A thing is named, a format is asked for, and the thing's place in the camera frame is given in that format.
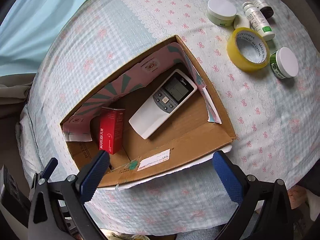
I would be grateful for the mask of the person's right hand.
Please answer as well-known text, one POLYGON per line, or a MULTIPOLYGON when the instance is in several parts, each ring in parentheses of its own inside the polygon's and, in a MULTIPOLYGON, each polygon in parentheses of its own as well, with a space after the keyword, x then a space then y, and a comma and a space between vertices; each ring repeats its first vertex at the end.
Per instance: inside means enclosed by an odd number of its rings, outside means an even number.
POLYGON ((307 192, 304 187, 295 185, 288 191, 291 209, 295 209, 308 200, 307 192))

